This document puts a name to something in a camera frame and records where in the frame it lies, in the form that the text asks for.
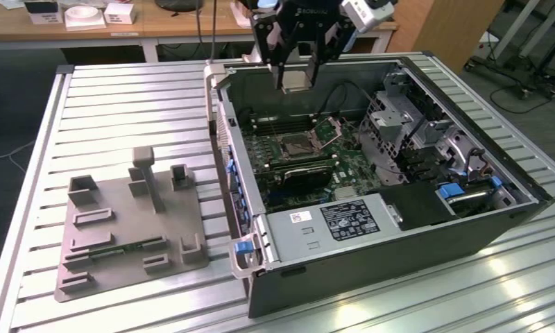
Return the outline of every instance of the aluminum table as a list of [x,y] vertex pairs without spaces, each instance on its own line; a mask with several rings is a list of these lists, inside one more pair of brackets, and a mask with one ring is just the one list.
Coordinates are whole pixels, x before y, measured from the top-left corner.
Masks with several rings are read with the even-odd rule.
[[[555,197],[555,162],[434,57],[399,54]],[[0,332],[555,332],[555,204],[477,255],[248,319],[228,264],[203,69],[202,62],[60,69],[0,260]],[[155,169],[195,170],[210,266],[57,303],[68,179],[121,177],[131,149],[144,145],[155,146]]]

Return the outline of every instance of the motherboard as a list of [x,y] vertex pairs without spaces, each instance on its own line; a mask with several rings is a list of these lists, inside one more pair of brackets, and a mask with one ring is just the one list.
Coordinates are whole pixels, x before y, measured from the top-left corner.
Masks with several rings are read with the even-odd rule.
[[243,138],[267,212],[351,198],[381,187],[358,129],[359,122],[330,116],[288,123],[254,120]]

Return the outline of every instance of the wooden cabinet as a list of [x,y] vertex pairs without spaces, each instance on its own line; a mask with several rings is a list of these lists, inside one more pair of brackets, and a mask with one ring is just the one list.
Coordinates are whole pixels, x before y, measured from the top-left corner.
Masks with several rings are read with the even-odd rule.
[[461,72],[503,0],[399,0],[387,52],[433,51]]

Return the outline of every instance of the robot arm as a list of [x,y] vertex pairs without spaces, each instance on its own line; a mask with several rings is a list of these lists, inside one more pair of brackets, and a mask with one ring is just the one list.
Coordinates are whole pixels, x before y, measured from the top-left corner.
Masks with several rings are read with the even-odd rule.
[[279,0],[274,10],[252,15],[255,43],[274,73],[276,89],[290,88],[286,74],[296,76],[284,69],[299,43],[308,43],[312,53],[306,74],[298,76],[304,82],[295,83],[294,88],[308,89],[315,85],[319,67],[339,58],[355,30],[363,33],[381,24],[393,15],[395,3],[397,0]]

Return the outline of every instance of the power supply label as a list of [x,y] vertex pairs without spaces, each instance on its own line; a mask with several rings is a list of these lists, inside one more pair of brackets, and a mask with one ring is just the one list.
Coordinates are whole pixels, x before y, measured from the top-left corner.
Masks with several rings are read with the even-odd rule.
[[336,241],[381,231],[363,200],[323,207],[322,213]]

